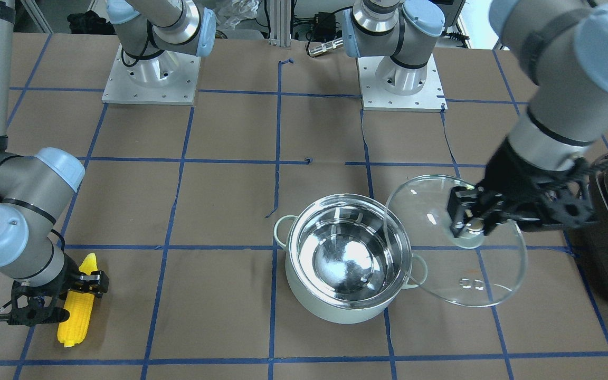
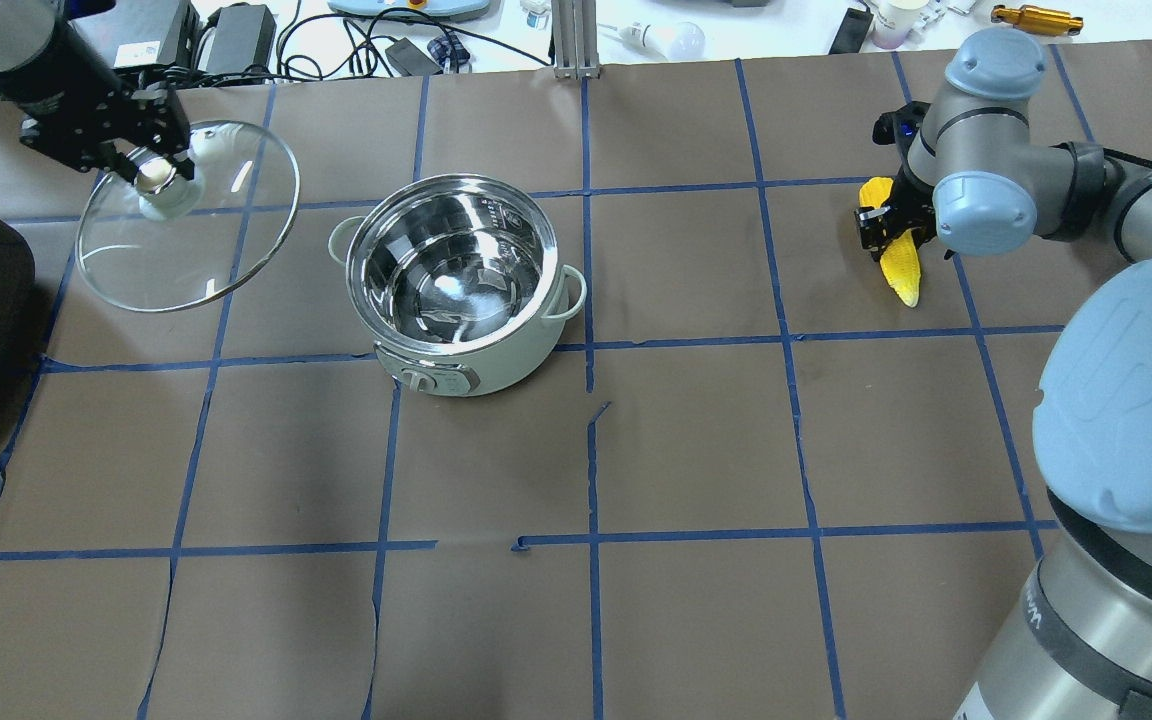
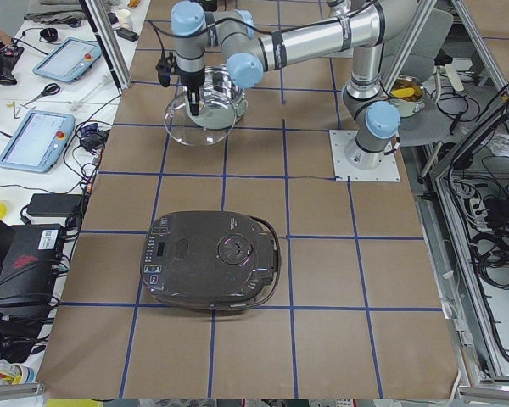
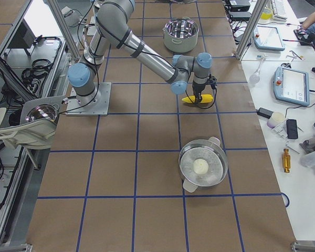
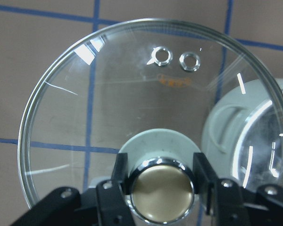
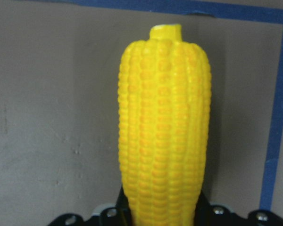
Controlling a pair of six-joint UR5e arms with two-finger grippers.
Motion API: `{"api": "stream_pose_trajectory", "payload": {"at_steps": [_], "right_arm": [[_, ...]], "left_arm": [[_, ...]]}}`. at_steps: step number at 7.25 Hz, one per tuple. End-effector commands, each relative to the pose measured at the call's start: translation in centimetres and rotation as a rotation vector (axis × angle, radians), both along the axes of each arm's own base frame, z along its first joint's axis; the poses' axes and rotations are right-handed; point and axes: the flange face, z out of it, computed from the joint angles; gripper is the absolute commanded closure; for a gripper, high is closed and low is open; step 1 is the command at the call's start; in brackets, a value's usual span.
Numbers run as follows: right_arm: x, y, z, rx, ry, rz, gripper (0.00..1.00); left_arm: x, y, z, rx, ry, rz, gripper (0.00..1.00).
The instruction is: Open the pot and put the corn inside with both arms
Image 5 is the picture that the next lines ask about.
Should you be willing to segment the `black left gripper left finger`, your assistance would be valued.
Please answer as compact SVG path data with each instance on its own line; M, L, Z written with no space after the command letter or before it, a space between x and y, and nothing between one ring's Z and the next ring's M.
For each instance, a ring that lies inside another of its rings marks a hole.
M96 186L98 223L100 226L133 226L134 219L125 201L128 191L128 157L117 154L111 178Z

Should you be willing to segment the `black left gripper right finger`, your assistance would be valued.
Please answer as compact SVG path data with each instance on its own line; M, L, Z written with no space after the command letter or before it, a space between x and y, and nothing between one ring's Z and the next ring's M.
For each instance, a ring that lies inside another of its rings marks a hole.
M212 226L249 226L241 189L232 179L219 178L203 153L193 155L195 191L200 196Z

